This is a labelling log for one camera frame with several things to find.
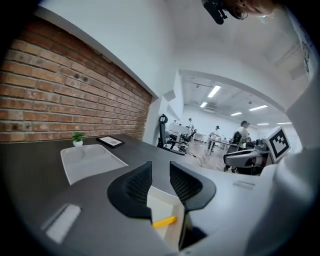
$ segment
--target white ceiling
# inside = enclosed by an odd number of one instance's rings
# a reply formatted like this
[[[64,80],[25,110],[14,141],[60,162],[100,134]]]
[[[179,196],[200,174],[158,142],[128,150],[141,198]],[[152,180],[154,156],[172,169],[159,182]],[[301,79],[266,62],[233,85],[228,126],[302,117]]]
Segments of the white ceiling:
[[[299,39],[284,11],[275,10],[267,17],[249,15],[244,20],[228,12],[218,25],[204,9],[201,0],[166,0],[178,42],[214,38],[229,45],[249,49],[289,73],[293,87],[308,85]]]
[[[209,107],[213,107],[216,114],[237,122],[246,120],[253,126],[269,123],[274,127],[277,123],[290,122],[288,117],[274,106],[233,86],[187,75],[182,76],[182,84],[184,103],[188,106],[200,108],[203,102],[208,102],[208,105],[212,105]],[[215,85],[220,85],[221,89],[212,98],[209,98],[208,95]],[[249,109],[262,105],[268,107],[249,111]],[[237,112],[242,112],[242,114],[230,116]]]

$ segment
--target floor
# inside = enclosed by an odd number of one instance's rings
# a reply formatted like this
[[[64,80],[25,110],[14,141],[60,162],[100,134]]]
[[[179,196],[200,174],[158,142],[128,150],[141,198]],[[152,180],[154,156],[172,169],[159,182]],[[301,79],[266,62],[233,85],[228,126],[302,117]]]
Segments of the floor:
[[[225,163],[223,156],[227,153],[227,149],[222,149],[218,146],[215,146],[210,155],[207,155],[208,144],[201,143],[194,140],[189,143],[188,152],[184,157],[186,158],[185,162],[190,165],[201,166],[203,168],[212,169],[216,171],[224,171]]]

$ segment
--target brick wall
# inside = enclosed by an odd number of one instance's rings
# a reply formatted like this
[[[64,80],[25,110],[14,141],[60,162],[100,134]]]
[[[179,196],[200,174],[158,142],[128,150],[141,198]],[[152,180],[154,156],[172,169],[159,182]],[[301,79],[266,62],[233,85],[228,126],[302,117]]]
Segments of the brick wall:
[[[152,96],[78,38],[34,17],[10,48],[0,74],[0,142],[80,131],[143,137]]]

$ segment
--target yellow object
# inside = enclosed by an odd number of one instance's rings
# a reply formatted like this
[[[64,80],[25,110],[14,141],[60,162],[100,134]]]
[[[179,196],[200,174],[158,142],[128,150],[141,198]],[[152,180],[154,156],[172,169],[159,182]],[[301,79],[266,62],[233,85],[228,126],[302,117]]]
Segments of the yellow object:
[[[177,221],[177,219],[178,218],[176,216],[170,216],[168,218],[158,220],[158,221],[152,223],[152,227],[154,227],[155,229],[162,228],[166,225],[175,223]]]

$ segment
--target potted plant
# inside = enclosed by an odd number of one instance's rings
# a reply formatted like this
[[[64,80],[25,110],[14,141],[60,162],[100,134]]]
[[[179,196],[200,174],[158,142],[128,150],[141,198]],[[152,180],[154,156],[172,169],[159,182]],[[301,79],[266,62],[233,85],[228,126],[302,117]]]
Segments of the potted plant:
[[[85,136],[83,132],[76,132],[75,135],[72,136],[73,145],[75,147],[80,147],[84,144],[84,141],[82,140],[83,136]]]

